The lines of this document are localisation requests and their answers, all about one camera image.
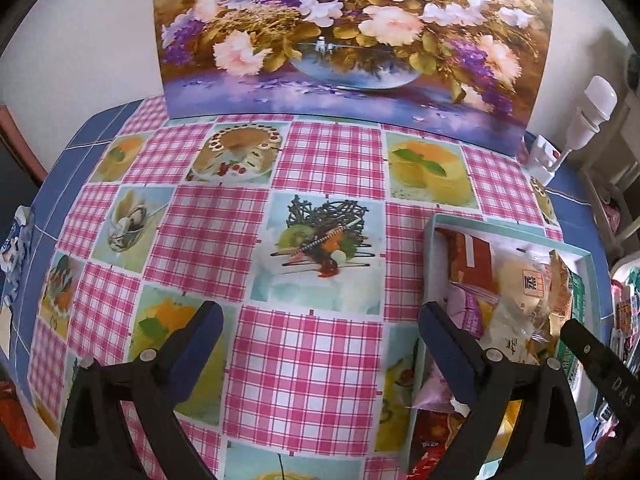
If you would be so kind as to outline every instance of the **box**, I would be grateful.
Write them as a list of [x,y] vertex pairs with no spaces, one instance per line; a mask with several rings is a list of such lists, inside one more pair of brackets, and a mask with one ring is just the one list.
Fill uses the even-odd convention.
[[[598,308],[598,288],[596,273],[591,253],[540,235],[530,234],[518,229],[495,225],[488,222],[460,218],[446,214],[435,214],[424,229],[424,298],[423,303],[437,301],[444,305],[444,295],[449,283],[447,245],[439,238],[434,238],[436,227],[459,231],[489,242],[500,252],[513,251],[514,256],[522,256],[522,251],[534,254],[542,261],[548,262],[549,251],[555,249],[567,266],[578,274],[585,288],[584,325],[600,338],[600,310]],[[429,354],[424,342],[419,340],[415,364],[415,377],[422,378],[425,366],[430,365]],[[413,397],[422,387],[422,381],[416,380]],[[597,390],[586,377],[577,381],[574,394],[578,416],[582,422],[592,417],[596,403]],[[411,410],[409,431],[401,452],[401,468],[407,471],[415,419],[418,410]]]

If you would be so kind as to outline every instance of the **wall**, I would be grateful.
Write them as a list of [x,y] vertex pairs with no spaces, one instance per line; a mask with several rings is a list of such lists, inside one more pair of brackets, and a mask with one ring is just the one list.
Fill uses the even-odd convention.
[[[24,20],[0,58],[0,100],[45,168],[91,115],[162,92],[151,13],[152,0],[39,0]],[[555,0],[529,131],[562,146],[594,74],[622,95],[625,45],[600,0]]]

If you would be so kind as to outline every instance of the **open box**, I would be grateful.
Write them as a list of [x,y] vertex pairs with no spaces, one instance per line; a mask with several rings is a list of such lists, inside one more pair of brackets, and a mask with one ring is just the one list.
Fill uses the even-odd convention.
[[[447,245],[434,237],[436,227],[459,231],[476,238],[481,238],[491,244],[492,252],[522,256],[522,251],[539,258],[542,262],[549,262],[549,251],[555,249],[567,266],[578,274],[585,289],[584,325],[600,338],[600,310],[598,307],[598,289],[596,273],[591,253],[562,242],[551,240],[543,236],[530,234],[518,229],[508,228],[487,222],[460,218],[447,214],[435,214],[424,229],[424,297],[423,303],[437,301],[444,306],[444,296],[449,284],[449,266]],[[418,340],[418,351],[415,363],[415,377],[420,378],[414,383],[413,398],[420,391],[424,383],[425,368],[430,364],[429,353],[424,342]],[[580,422],[592,418],[596,403],[597,390],[588,380],[583,371],[573,391]],[[412,408],[409,431],[401,452],[401,468],[405,472],[409,467],[409,456],[412,437],[418,410]]]

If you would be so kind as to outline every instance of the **silver bolt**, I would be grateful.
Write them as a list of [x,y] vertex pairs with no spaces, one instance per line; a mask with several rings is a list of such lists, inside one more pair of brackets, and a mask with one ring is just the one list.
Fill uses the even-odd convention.
[[549,359],[547,359],[546,365],[552,370],[560,369],[560,361],[558,361],[558,359],[556,359],[555,357],[550,357]]
[[494,363],[499,363],[500,361],[502,361],[502,352],[500,352],[495,348],[489,348],[486,351],[486,357],[487,359],[489,359],[489,361],[493,361]]
[[90,355],[87,355],[87,356],[83,357],[82,359],[80,359],[80,366],[82,368],[88,368],[94,363],[95,363],[95,359],[93,357],[91,357]]
[[153,361],[156,358],[157,354],[158,352],[156,352],[153,348],[147,348],[146,350],[140,352],[140,360],[148,363],[150,361]]

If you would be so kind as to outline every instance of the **pink checkered tablecloth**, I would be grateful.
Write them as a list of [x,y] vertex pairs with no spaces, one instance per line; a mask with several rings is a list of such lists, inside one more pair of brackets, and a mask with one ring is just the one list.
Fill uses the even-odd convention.
[[[74,276],[66,337],[43,319],[36,322],[28,370],[33,395],[60,423],[70,388],[68,355],[124,362],[141,320],[155,316],[161,320],[155,330],[171,332],[180,326],[176,319],[186,322],[181,308],[212,299],[225,313],[221,347],[214,350],[220,369],[212,372],[217,379],[208,386],[208,404],[181,408],[177,416],[221,480],[235,478],[225,471],[238,468],[233,457],[244,447],[293,465],[345,461],[351,472],[339,480],[403,480],[400,444],[378,452],[377,432],[387,373],[398,360],[393,334],[413,326],[422,303],[424,227],[442,212],[522,224],[561,240],[561,230],[545,223],[529,177],[514,158],[389,124],[288,114],[165,126],[167,119],[164,98],[145,100],[114,141],[145,133],[140,153],[116,182],[85,184],[68,213],[56,249],[83,270]],[[279,132],[270,137],[273,152],[262,146],[273,153],[268,171],[243,174],[238,160],[225,159],[228,166],[210,180],[194,178],[197,157],[207,161],[199,174],[221,160],[215,134],[229,126],[254,128],[251,136],[255,129]],[[387,136],[455,154],[468,171],[472,200],[451,205],[428,195],[392,195]],[[239,141],[230,142],[233,148]],[[314,264],[302,272],[274,264],[292,238],[306,236],[290,226],[336,204],[362,207],[363,241],[353,248],[359,267],[324,280]],[[155,210],[154,227],[132,249],[110,253],[120,209],[140,207]],[[368,271],[358,269],[369,268],[372,278],[363,280],[359,273]],[[145,471],[163,479],[135,408],[124,402],[123,410]]]

